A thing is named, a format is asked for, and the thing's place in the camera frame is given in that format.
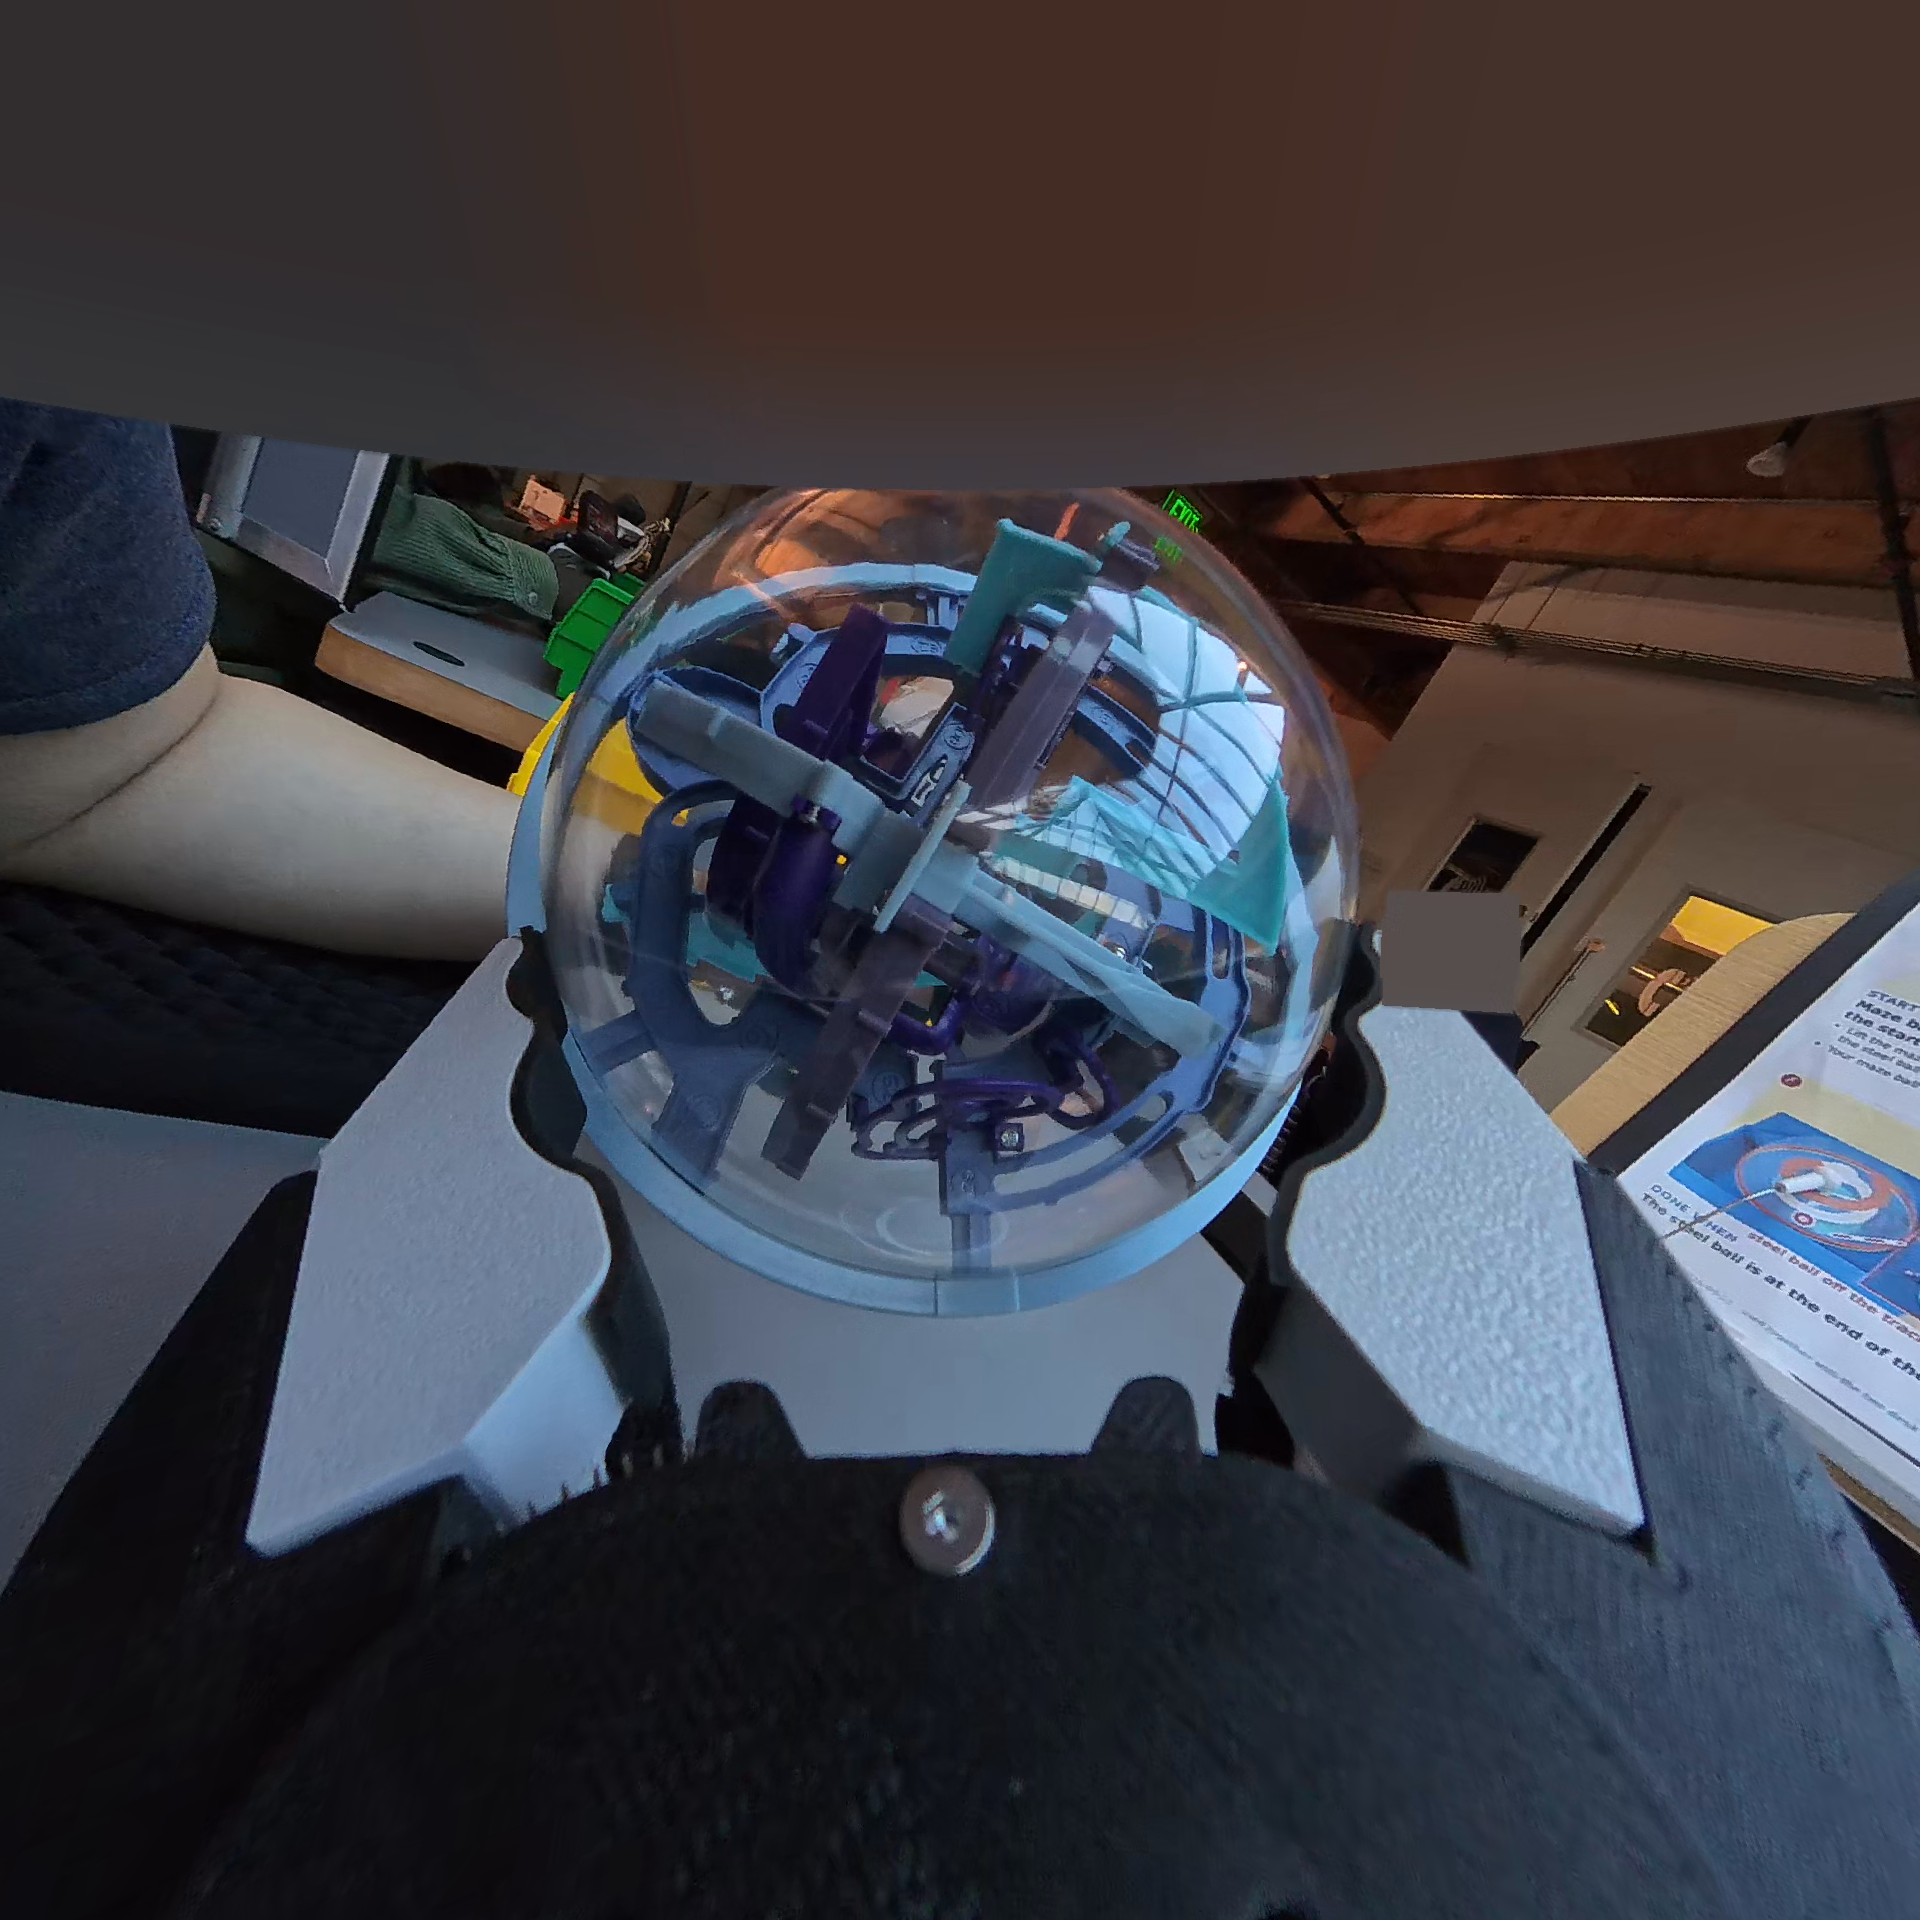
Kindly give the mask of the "clear plastic maze ball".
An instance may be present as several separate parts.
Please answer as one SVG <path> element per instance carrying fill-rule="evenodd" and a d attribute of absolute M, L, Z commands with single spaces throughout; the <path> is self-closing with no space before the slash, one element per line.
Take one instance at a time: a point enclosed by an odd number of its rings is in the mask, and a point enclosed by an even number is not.
<path fill-rule="evenodd" d="M 1101 489 L 756 493 L 592 660 L 507 866 L 612 1173 L 907 1315 L 1065 1303 L 1226 1213 L 1356 899 L 1297 641 Z"/>

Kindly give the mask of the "green plastic bin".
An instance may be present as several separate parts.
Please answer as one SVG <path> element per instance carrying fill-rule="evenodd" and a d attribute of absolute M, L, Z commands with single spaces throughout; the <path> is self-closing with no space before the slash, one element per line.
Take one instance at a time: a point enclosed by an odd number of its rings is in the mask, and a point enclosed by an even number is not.
<path fill-rule="evenodd" d="M 541 663 L 553 671 L 558 700 L 563 703 L 575 695 L 637 597 L 639 588 L 625 579 L 590 579 L 567 611 L 556 618 L 541 646 Z"/>

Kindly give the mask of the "black textured mat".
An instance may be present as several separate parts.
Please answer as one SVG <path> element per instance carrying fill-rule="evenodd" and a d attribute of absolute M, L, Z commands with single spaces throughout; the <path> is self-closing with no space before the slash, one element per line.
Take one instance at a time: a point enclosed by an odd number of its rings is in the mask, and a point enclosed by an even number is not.
<path fill-rule="evenodd" d="M 5 880 L 2 1090 L 327 1140 L 470 972 Z"/>

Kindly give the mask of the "tan cardboard piece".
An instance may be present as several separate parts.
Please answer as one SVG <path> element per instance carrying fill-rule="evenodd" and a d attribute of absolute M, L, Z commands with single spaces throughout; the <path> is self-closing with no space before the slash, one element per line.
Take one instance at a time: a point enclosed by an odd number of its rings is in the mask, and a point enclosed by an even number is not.
<path fill-rule="evenodd" d="M 1552 1109 L 1552 1123 L 1581 1155 L 1601 1146 L 1850 920 L 1851 914 L 1796 919 L 1736 945 Z"/>

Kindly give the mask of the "person's left forearm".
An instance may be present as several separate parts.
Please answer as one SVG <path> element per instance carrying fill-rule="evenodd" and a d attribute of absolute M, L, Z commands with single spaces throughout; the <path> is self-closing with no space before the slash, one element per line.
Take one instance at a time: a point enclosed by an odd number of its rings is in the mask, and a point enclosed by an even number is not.
<path fill-rule="evenodd" d="M 202 650 L 155 698 L 3 739 L 2 876 L 333 953 L 473 962 L 516 800 Z"/>

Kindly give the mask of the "white framed board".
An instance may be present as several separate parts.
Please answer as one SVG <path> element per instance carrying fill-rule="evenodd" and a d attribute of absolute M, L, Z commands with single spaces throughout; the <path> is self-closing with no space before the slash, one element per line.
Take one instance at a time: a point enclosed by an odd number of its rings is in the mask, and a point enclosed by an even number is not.
<path fill-rule="evenodd" d="M 215 434 L 196 525 L 341 608 L 389 463 L 386 450 Z"/>

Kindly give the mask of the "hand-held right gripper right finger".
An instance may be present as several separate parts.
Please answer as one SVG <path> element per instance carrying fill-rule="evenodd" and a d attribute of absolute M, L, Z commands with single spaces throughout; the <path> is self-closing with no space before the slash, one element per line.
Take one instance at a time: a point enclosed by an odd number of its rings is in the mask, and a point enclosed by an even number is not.
<path fill-rule="evenodd" d="M 1267 1219 L 1253 1378 L 1372 1504 L 1415 1471 L 1631 1535 L 1644 1501 L 1571 1144 L 1462 1013 L 1382 1000 L 1356 933 Z"/>

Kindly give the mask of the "person's blue shirt sleeve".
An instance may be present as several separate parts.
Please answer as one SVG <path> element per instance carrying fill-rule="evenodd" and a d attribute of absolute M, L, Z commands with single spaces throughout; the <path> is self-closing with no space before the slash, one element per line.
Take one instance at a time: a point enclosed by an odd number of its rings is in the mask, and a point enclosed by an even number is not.
<path fill-rule="evenodd" d="M 155 700 L 212 622 L 172 431 L 3 399 L 2 735 L 81 729 Z"/>

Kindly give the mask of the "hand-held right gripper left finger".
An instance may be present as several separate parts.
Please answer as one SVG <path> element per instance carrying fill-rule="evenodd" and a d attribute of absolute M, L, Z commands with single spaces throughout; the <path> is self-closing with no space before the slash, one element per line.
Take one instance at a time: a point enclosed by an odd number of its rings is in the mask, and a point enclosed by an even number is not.
<path fill-rule="evenodd" d="M 624 1398 L 590 1331 L 599 1200 L 513 1117 L 502 940 L 317 1158 L 245 1541 L 294 1551 L 458 1480 L 516 1526 L 590 1490 Z"/>

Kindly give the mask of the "yellow lit window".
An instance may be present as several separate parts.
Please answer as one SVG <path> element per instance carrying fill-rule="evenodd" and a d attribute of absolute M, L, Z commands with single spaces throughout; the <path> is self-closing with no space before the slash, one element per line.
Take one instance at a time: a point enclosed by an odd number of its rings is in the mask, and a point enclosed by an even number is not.
<path fill-rule="evenodd" d="M 1687 997 L 1725 954 L 1776 925 L 1763 914 L 1689 893 L 1645 942 L 1626 954 L 1579 1032 L 1609 1048 L 1628 1045 Z"/>

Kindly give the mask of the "printed instruction sheet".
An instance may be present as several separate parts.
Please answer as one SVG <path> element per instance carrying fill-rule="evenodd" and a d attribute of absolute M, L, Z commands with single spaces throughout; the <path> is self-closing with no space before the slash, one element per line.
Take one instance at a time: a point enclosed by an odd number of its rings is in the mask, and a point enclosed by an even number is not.
<path fill-rule="evenodd" d="M 1759 1377 L 1844 1471 L 1915 1519 L 1917 914 L 1890 890 L 1728 1034 L 1706 1092 L 1615 1180 Z"/>

